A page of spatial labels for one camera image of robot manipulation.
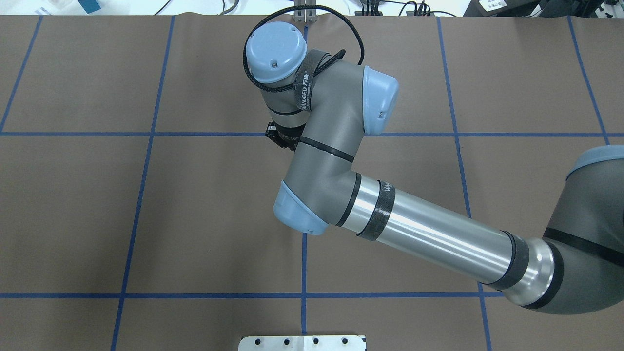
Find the silver UR robot arm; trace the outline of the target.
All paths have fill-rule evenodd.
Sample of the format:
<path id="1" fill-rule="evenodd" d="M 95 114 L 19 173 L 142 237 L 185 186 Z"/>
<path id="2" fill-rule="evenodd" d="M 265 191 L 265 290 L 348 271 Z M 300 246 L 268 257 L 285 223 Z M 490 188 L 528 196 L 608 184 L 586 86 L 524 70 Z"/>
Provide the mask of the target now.
<path id="1" fill-rule="evenodd" d="M 243 68 L 272 114 L 266 135 L 294 151 L 274 215 L 322 234 L 330 225 L 474 278 L 524 309 L 580 314 L 623 301 L 623 147 L 584 152 L 544 234 L 521 238 L 353 171 L 366 135 L 384 130 L 395 78 L 308 49 L 292 24 L 263 20 Z"/>

